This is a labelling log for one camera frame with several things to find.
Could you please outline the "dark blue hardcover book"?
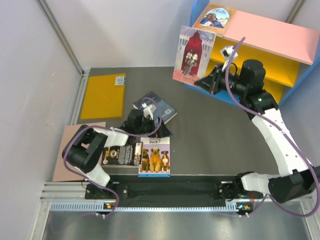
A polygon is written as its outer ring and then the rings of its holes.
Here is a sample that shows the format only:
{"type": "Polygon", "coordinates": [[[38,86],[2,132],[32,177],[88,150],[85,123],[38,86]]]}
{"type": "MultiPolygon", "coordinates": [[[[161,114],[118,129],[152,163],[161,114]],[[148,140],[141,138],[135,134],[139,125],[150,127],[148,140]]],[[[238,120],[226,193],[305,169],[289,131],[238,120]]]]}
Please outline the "dark blue hardcover book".
{"type": "Polygon", "coordinates": [[[144,110],[143,104],[145,104],[147,106],[153,104],[152,101],[150,101],[148,99],[144,100],[144,98],[153,99],[157,103],[157,106],[159,107],[160,112],[162,114],[162,121],[164,124],[167,124],[178,113],[172,106],[170,106],[167,102],[165,102],[161,97],[159,97],[153,91],[150,91],[145,96],[143,96],[141,99],[134,102],[132,104],[133,108],[143,111],[144,110]]]}

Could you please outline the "orange Othello book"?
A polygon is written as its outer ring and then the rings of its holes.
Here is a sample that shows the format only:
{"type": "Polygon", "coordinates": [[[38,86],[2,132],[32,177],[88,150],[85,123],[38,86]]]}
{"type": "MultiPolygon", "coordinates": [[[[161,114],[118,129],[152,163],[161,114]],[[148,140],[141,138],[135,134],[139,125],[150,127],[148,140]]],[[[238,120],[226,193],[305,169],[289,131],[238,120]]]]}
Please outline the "orange Othello book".
{"type": "Polygon", "coordinates": [[[209,3],[192,27],[223,37],[236,11],[236,7],[209,3]]]}

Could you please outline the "red castle picture book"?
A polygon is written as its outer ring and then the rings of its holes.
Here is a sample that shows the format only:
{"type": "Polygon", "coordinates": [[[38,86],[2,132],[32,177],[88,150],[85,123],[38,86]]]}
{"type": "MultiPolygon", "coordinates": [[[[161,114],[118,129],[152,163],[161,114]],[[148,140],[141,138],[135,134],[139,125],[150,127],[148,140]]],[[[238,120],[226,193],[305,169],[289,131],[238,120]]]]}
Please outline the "red castle picture book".
{"type": "Polygon", "coordinates": [[[193,86],[205,77],[215,40],[213,32],[182,26],[172,78],[193,86]]]}

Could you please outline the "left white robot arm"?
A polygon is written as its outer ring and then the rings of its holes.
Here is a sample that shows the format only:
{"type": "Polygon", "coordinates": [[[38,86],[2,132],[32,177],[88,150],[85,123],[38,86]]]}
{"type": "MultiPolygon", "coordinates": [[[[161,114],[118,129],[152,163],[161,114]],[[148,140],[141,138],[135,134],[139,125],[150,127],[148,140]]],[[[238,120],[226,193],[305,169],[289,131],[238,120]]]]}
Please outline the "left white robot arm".
{"type": "Polygon", "coordinates": [[[61,156],[66,169],[96,185],[97,194],[106,199],[113,194],[114,187],[99,163],[104,148],[124,147],[136,138],[171,135],[162,116],[132,109],[118,128],[81,125],[61,156]]]}

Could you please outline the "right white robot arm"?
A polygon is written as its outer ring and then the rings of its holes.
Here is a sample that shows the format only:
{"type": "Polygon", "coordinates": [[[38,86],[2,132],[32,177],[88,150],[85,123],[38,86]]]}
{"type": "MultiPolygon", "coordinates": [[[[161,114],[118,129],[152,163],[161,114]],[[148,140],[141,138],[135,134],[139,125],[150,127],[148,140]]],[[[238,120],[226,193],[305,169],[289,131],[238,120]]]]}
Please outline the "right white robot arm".
{"type": "Polygon", "coordinates": [[[233,192],[245,198],[251,191],[270,195],[278,203],[311,194],[320,190],[320,168],[314,167],[297,152],[282,119],[274,97],[263,89],[266,70],[254,59],[243,62],[240,74],[227,73],[218,64],[206,77],[194,84],[210,94],[230,90],[239,97],[239,104],[248,108],[251,122],[267,143],[278,167],[277,175],[245,172],[234,179],[233,192]]]}

